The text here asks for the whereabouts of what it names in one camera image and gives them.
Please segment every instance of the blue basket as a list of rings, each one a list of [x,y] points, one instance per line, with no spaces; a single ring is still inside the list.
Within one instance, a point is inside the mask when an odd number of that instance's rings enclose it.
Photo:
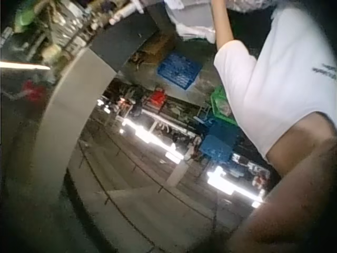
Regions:
[[[199,74],[201,65],[176,53],[170,54],[158,67],[157,73],[187,90]]]

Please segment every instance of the white t-shirt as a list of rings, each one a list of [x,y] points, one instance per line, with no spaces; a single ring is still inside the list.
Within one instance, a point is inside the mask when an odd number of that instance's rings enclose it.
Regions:
[[[240,41],[214,60],[239,126],[265,158],[300,119],[324,113],[337,125],[336,62],[315,22],[287,6],[273,14],[259,59]]]

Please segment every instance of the red object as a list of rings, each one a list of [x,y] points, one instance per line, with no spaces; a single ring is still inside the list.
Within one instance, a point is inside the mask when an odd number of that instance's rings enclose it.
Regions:
[[[40,101],[46,94],[46,87],[37,86],[33,83],[32,80],[28,80],[23,84],[22,89],[24,91],[30,91],[30,94],[27,95],[27,99],[32,102]]]
[[[166,95],[163,91],[154,91],[150,96],[150,102],[158,107],[161,107],[166,100]]]

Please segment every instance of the sleeve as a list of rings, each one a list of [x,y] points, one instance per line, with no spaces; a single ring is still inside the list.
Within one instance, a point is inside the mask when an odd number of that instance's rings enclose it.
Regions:
[[[214,66],[225,87],[231,107],[234,100],[238,101],[245,95],[255,65],[255,57],[249,54],[241,41],[227,42],[216,54]]]

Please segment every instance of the green crate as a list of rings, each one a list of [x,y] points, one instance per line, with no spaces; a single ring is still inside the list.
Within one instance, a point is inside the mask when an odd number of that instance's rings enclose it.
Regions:
[[[211,103],[212,103],[212,110],[215,117],[225,120],[233,125],[237,125],[237,122],[231,113],[229,116],[226,116],[221,112],[221,110],[217,107],[216,101],[225,101],[228,103],[225,90],[222,86],[217,87],[211,95]]]

